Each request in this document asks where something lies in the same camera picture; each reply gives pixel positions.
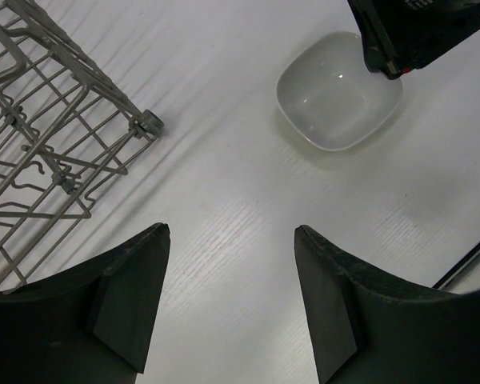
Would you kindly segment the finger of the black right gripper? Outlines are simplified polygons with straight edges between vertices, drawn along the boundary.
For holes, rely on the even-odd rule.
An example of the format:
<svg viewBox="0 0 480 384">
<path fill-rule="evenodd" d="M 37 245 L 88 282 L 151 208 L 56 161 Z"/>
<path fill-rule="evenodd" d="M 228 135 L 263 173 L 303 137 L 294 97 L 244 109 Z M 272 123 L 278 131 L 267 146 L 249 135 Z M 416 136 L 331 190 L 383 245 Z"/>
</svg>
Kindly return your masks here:
<svg viewBox="0 0 480 384">
<path fill-rule="evenodd" d="M 362 52 L 368 71 L 383 74 L 389 80 L 399 78 L 396 51 L 375 6 L 376 1 L 353 0 L 348 4 L 362 38 Z"/>
</svg>

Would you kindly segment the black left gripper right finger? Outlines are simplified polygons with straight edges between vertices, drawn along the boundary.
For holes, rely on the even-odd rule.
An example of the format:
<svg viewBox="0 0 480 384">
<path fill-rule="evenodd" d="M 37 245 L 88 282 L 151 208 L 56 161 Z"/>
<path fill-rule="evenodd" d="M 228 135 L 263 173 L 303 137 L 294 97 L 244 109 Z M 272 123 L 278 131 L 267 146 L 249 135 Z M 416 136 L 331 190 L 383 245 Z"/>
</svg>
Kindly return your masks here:
<svg viewBox="0 0 480 384">
<path fill-rule="evenodd" d="M 409 282 L 309 226 L 294 254 L 321 383 L 480 383 L 480 289 Z"/>
</svg>

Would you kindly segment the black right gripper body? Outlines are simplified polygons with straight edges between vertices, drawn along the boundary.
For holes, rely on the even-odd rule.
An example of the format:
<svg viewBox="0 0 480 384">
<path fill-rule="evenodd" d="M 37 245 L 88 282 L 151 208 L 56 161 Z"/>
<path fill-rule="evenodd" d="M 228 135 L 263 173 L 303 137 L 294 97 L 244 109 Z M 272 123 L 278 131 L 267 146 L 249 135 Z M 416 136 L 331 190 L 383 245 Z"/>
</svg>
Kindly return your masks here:
<svg viewBox="0 0 480 384">
<path fill-rule="evenodd" d="M 387 77 L 428 66 L 480 30 L 480 1 L 378 1 L 375 9 Z"/>
</svg>

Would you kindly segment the white bowl green outside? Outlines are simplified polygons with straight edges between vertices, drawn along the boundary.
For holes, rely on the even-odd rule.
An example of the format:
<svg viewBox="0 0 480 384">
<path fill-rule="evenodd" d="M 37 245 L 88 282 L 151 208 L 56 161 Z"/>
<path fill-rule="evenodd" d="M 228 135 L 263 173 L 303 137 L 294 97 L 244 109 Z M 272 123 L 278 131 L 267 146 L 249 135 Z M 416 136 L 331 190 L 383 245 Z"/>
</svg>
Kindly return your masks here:
<svg viewBox="0 0 480 384">
<path fill-rule="evenodd" d="M 275 95 L 282 115 L 305 140 L 335 152 L 357 145 L 391 118 L 403 85 L 369 72 L 360 36 L 338 31 L 317 40 L 285 68 Z"/>
</svg>

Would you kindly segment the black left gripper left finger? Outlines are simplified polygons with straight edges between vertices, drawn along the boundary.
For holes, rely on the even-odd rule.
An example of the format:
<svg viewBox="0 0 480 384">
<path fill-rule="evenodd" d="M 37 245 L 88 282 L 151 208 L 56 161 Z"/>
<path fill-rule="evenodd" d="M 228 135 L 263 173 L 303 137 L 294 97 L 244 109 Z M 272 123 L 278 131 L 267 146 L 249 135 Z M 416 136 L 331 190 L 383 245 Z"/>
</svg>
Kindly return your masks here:
<svg viewBox="0 0 480 384">
<path fill-rule="evenodd" d="M 170 254 L 156 223 L 48 278 L 0 292 L 0 383 L 133 383 Z"/>
</svg>

